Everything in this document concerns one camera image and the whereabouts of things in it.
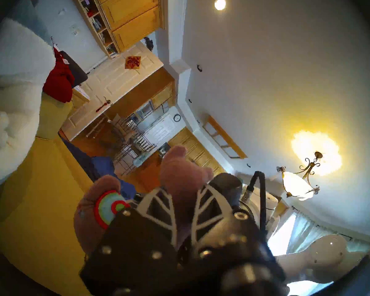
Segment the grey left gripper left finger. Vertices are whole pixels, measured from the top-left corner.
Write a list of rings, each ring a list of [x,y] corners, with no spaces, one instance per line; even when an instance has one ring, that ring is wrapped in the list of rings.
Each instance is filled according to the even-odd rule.
[[[94,296],[184,296],[172,196],[165,189],[125,200],[103,193],[91,215],[103,229],[80,278]]]

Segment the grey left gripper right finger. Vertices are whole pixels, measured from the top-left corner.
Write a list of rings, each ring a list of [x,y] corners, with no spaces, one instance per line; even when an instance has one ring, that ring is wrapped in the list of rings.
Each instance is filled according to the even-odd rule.
[[[267,246],[265,189],[259,226],[241,198],[233,203],[216,184],[199,190],[185,267],[190,286],[285,286],[285,275]]]

